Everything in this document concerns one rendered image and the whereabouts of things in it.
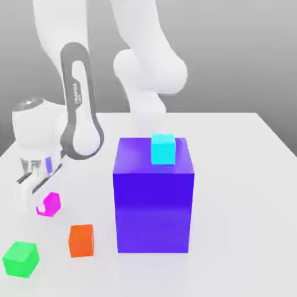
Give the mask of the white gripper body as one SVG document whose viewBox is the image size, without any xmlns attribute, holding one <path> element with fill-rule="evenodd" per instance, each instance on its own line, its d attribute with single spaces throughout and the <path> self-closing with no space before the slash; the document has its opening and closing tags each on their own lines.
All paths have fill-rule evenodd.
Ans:
<svg viewBox="0 0 297 297">
<path fill-rule="evenodd" d="M 51 192 L 60 192 L 60 178 L 63 164 L 49 174 L 31 171 L 20 178 L 20 211 L 36 213 L 36 207 L 42 205 L 44 198 Z"/>
</svg>

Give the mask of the small magenta cube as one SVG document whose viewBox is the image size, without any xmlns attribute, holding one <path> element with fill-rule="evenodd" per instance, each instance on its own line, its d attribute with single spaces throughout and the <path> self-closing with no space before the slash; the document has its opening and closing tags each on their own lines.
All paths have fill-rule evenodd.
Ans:
<svg viewBox="0 0 297 297">
<path fill-rule="evenodd" d="M 61 200 L 59 193 L 51 192 L 43 200 L 42 206 L 44 210 L 41 211 L 36 207 L 36 212 L 40 216 L 54 217 L 54 215 L 61 209 Z"/>
</svg>

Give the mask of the small orange cube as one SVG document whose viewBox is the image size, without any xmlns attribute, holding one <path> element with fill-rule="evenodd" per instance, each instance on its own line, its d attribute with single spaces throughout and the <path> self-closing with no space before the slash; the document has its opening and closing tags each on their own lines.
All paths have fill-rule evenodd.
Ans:
<svg viewBox="0 0 297 297">
<path fill-rule="evenodd" d="M 72 258 L 93 256 L 95 246 L 93 225 L 82 224 L 71 226 L 68 245 Z"/>
</svg>

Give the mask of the small green cube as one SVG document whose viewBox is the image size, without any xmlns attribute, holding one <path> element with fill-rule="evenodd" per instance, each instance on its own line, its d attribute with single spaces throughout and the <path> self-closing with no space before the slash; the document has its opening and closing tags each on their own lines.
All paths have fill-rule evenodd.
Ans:
<svg viewBox="0 0 297 297">
<path fill-rule="evenodd" d="M 39 263 L 36 243 L 15 241 L 2 257 L 6 274 L 29 278 Z"/>
</svg>

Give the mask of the small cyan cube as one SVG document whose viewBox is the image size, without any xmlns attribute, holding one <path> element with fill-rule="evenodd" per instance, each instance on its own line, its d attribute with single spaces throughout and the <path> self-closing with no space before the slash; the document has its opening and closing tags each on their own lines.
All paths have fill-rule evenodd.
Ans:
<svg viewBox="0 0 297 297">
<path fill-rule="evenodd" d="M 170 133 L 155 133 L 151 137 L 151 163 L 174 165 L 176 162 L 176 140 Z"/>
</svg>

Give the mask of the large blue box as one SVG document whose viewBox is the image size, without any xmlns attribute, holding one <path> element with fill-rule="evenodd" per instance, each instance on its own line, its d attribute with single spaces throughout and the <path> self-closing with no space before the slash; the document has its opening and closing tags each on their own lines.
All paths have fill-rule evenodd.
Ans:
<svg viewBox="0 0 297 297">
<path fill-rule="evenodd" d="M 113 189 L 119 253 L 188 252 L 194 168 L 186 139 L 176 139 L 174 165 L 153 165 L 149 138 L 120 138 Z"/>
</svg>

